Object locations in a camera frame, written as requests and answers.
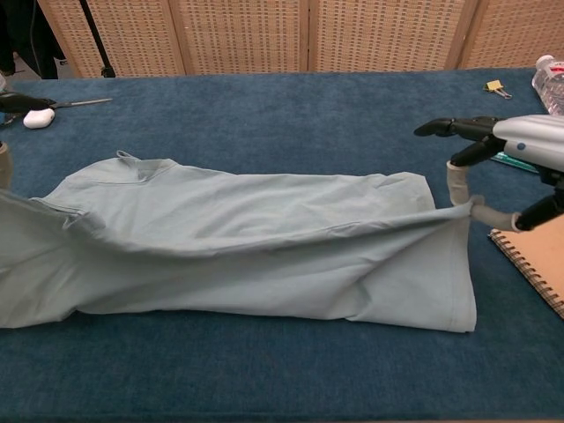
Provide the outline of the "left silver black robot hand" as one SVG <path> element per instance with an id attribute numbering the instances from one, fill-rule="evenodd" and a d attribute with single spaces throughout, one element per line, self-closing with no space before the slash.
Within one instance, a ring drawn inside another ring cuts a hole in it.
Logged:
<path id="1" fill-rule="evenodd" d="M 51 99 L 35 98 L 22 93 L 2 92 L 1 112 L 5 114 L 25 114 L 32 110 L 51 108 L 55 102 Z M 1 143 L 1 188 L 8 189 L 11 185 L 13 163 L 9 146 Z"/>

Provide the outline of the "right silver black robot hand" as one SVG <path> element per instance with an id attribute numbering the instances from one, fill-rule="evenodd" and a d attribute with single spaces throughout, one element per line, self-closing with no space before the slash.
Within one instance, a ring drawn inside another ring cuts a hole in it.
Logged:
<path id="1" fill-rule="evenodd" d="M 438 118 L 414 130 L 417 137 L 459 136 L 471 145 L 447 162 L 447 186 L 453 205 L 471 204 L 471 217 L 502 231 L 530 231 L 563 214 L 563 118 L 555 115 L 522 115 L 507 119 L 477 116 Z M 533 166 L 540 181 L 554 188 L 552 195 L 524 211 L 505 213 L 473 196 L 467 182 L 471 166 L 503 152 Z"/>

